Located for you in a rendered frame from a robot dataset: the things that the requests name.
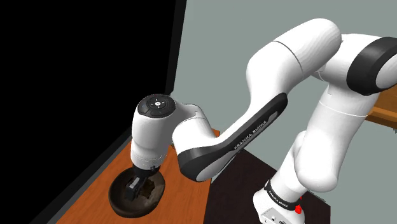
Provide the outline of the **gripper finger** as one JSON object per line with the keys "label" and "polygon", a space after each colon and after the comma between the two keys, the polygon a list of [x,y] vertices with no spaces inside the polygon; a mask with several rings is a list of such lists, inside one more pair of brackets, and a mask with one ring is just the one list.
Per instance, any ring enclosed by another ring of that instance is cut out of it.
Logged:
{"label": "gripper finger", "polygon": [[139,192],[141,190],[142,184],[141,184],[141,178],[136,176],[132,179],[130,179],[125,187],[125,198],[128,200],[134,200],[137,198],[139,195]]}

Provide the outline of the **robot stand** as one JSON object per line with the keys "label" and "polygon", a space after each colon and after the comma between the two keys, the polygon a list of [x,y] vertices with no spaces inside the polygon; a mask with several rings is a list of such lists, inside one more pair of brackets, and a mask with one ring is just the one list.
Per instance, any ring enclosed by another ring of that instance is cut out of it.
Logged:
{"label": "robot stand", "polygon": [[261,224],[253,195],[276,170],[242,150],[211,183],[204,224]]}

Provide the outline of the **light wooden furniture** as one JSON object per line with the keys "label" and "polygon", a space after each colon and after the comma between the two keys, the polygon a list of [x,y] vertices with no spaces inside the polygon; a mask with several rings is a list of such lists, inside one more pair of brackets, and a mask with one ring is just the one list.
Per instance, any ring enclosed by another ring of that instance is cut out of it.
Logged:
{"label": "light wooden furniture", "polygon": [[397,85],[380,93],[366,120],[397,131]]}

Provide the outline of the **dark brown bowl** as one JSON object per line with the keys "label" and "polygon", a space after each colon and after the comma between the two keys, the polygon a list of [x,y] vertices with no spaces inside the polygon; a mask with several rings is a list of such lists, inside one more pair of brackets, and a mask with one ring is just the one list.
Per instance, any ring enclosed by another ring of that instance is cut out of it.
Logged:
{"label": "dark brown bowl", "polygon": [[139,195],[134,200],[125,198],[127,182],[134,178],[132,167],[121,172],[109,187],[108,199],[113,211],[124,218],[140,218],[152,212],[160,202],[165,190],[165,180],[158,171],[142,183]]}

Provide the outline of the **orange wooden table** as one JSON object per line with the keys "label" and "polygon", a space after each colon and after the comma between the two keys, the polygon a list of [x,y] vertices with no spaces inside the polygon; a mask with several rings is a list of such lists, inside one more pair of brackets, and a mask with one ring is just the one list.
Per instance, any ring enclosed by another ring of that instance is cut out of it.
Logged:
{"label": "orange wooden table", "polygon": [[171,146],[160,168],[165,191],[157,207],[141,218],[118,216],[109,204],[108,190],[117,175],[131,166],[128,139],[56,224],[203,224],[211,180],[196,183],[185,178]]}

